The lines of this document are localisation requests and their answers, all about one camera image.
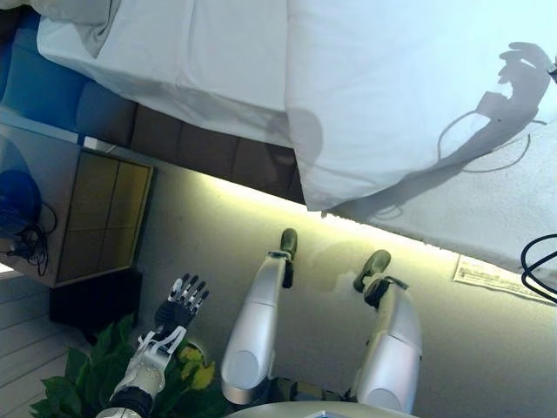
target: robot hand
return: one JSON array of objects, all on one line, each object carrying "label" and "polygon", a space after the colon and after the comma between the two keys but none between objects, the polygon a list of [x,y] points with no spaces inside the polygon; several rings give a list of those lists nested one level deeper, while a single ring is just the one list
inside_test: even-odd
[{"label": "robot hand", "polygon": [[155,314],[156,331],[139,337],[139,347],[131,358],[124,378],[111,397],[111,407],[97,418],[147,418],[155,397],[164,388],[164,371],[185,337],[186,327],[196,317],[209,295],[197,286],[198,276],[174,282],[168,298]]}]

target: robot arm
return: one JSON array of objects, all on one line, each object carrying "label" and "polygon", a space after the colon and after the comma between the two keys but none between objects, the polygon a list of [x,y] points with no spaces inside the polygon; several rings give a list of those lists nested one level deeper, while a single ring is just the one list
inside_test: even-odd
[{"label": "robot arm", "polygon": [[421,331],[407,285],[378,279],[366,302],[378,309],[378,323],[368,343],[351,396],[358,403],[410,413],[418,384]]},{"label": "robot arm", "polygon": [[186,327],[198,314],[208,291],[194,285],[198,276],[189,275],[174,283],[168,299],[157,310],[156,331],[139,337],[139,347],[131,358],[124,378],[111,397],[111,407],[97,418],[147,418],[157,394],[164,388],[164,371],[185,337]]}]

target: cabinet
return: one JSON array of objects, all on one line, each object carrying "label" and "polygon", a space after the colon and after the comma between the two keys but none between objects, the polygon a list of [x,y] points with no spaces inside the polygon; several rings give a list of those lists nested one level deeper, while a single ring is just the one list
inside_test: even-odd
[{"label": "cabinet", "polygon": [[[5,125],[0,135],[17,148],[57,215],[57,228],[47,239],[45,275],[19,257],[0,253],[0,263],[49,287],[130,267],[152,167]],[[43,209],[40,224],[48,229],[51,223],[51,213]],[[0,242],[0,250],[8,244]]]},{"label": "cabinet", "polygon": [[57,282],[131,265],[150,181],[150,167],[81,152]]}]

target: wooden floor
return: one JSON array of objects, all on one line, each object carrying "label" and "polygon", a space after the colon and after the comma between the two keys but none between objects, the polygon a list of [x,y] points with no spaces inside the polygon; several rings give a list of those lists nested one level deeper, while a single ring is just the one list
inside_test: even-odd
[{"label": "wooden floor", "polygon": [[48,319],[49,293],[33,280],[0,279],[0,417],[30,417],[41,379],[64,374],[68,347],[86,345],[72,327]]}]

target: electrical cable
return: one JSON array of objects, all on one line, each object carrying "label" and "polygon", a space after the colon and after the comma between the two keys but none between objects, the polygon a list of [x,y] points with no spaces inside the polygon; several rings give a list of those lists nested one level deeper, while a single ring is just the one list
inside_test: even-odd
[{"label": "electrical cable", "polygon": [[54,232],[58,225],[58,218],[56,212],[49,204],[41,202],[42,206],[49,209],[52,214],[52,227],[48,231],[35,221],[31,221],[23,216],[17,209],[11,208],[14,219],[19,221],[22,230],[14,233],[19,237],[19,241],[15,244],[15,248],[8,252],[2,252],[10,256],[18,256],[25,259],[30,265],[37,268],[39,276],[43,277],[46,274],[46,269],[49,265],[49,247],[47,237]]},{"label": "electrical cable", "polygon": [[[529,266],[526,261],[528,251],[530,251],[530,249],[536,244],[542,241],[546,241],[548,239],[557,239],[557,233],[551,233],[549,235],[544,235],[543,237],[533,239],[522,250],[522,253],[520,254],[520,263],[522,265],[522,268],[524,269],[524,273],[521,276],[521,280],[522,280],[522,284],[528,289],[530,289],[531,291],[537,293],[540,296],[543,296],[548,300],[551,300],[553,303],[557,303],[557,289],[550,287],[549,285],[547,285],[546,283],[538,279],[533,273],[533,271],[539,266],[547,263],[552,259],[557,258],[557,251],[546,255],[540,260],[535,261],[531,266]],[[533,285],[531,285],[528,282],[528,279],[536,283],[541,288],[545,289],[546,292],[539,289],[538,287],[534,287]]]}]

